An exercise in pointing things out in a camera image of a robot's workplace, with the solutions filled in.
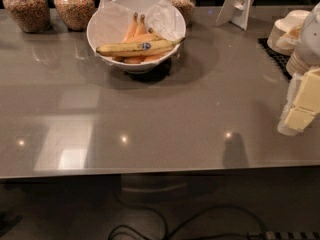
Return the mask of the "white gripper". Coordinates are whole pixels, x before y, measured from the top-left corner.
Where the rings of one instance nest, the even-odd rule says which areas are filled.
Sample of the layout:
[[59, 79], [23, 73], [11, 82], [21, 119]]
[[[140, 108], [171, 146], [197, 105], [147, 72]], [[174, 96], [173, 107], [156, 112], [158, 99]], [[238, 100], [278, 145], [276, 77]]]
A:
[[277, 126], [279, 133], [295, 136], [303, 131], [320, 112], [320, 68], [294, 74], [290, 80], [287, 103]]

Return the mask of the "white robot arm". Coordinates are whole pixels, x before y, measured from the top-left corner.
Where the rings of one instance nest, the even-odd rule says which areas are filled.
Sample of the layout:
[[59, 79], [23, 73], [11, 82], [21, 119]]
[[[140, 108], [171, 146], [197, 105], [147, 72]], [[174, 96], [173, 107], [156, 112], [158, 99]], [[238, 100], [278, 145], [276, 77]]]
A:
[[277, 130], [295, 136], [320, 114], [320, 4], [304, 20], [286, 70], [292, 79]]

